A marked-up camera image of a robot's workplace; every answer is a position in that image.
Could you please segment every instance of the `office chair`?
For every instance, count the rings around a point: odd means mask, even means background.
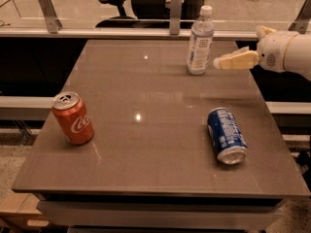
[[[129,17],[123,7],[126,0],[98,0],[102,4],[116,6],[119,11],[118,17],[112,17],[99,22],[96,27],[135,27],[140,19],[166,19],[169,18],[165,8],[166,0],[131,0],[131,7],[135,17]]]
[[[182,4],[181,19],[195,20],[199,17],[201,7],[204,5],[204,0],[184,0]]]

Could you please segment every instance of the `black cabinet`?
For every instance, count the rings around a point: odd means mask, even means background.
[[[0,38],[0,91],[7,96],[55,96],[87,39]]]
[[[257,42],[238,41],[238,48],[257,49]],[[251,69],[265,101],[311,102],[311,82],[296,73],[274,73],[256,66]]]

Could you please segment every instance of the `chair backrest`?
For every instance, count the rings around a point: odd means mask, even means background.
[[[167,18],[166,0],[131,0],[133,13],[140,19]]]
[[[184,0],[182,7],[182,19],[197,19],[204,0]]]

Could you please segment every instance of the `can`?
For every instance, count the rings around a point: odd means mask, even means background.
[[[217,159],[224,164],[240,163],[247,155],[247,146],[233,113],[217,108],[210,112],[207,124]]]
[[[94,135],[86,104],[76,92],[57,94],[52,101],[52,113],[71,144],[84,144]]]

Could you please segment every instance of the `table surface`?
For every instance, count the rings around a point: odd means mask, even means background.
[[[251,73],[210,65],[192,76],[187,48],[187,41],[89,40],[63,90],[85,100],[93,139],[72,146],[50,114],[13,191],[309,196]],[[211,60],[235,49],[214,42]],[[216,160],[206,120],[219,107],[234,113],[247,143],[240,164]]]

